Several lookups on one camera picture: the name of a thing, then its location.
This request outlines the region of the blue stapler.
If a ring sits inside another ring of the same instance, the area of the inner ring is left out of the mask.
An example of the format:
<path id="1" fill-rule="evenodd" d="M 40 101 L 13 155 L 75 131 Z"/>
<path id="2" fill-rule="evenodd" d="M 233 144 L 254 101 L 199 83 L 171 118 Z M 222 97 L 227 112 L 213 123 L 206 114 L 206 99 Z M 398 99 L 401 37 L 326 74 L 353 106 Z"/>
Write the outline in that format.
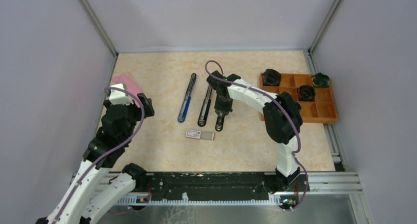
<path id="1" fill-rule="evenodd" d="M 197 74 L 196 73 L 192 73 L 191 77 L 190 77 L 190 81 L 189 84 L 187 86 L 186 92 L 185 92 L 185 96 L 179 111 L 179 115 L 177 117 L 177 120 L 179 123 L 183 123 L 186 119 L 186 115 L 188 112 L 188 107 L 191 101 L 191 94 L 196 82 L 196 78 L 197 78 Z"/>

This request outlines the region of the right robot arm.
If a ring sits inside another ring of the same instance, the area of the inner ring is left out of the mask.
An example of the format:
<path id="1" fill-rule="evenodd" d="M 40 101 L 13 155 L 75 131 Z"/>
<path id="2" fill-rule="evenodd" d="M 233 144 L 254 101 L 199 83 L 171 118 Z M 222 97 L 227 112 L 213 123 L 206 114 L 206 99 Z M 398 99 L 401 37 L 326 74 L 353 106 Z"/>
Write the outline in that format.
<path id="1" fill-rule="evenodd" d="M 224 118 L 232 112 L 234 100 L 255 108 L 263 115 L 267 134 L 278 147 L 276 184 L 280 189 L 289 191 L 295 186 L 300 173 L 300 166 L 294 158 L 294 154 L 300 151 L 299 133 L 303 124 L 298 103 L 288 93 L 267 92 L 236 74 L 224 77 L 219 71 L 214 71 L 209 74 L 207 82 L 217 94 L 214 105 L 217 131 L 223 129 Z"/>

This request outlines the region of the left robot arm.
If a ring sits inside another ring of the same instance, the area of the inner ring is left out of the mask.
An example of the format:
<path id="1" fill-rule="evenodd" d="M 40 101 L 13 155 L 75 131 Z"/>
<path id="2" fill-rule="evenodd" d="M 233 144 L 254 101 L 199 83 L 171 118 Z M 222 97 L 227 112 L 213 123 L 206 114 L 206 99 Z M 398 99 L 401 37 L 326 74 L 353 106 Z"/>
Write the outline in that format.
<path id="1" fill-rule="evenodd" d="M 147 171 L 135 163 L 122 172 L 95 198 L 94 191 L 109 174 L 126 147 L 138 133 L 145 118 L 154 116 L 150 98 L 111 88 L 101 126 L 89 142 L 80 167 L 64 197 L 51 214 L 38 224 L 95 224 L 118 200 L 132 191 L 149 186 Z"/>

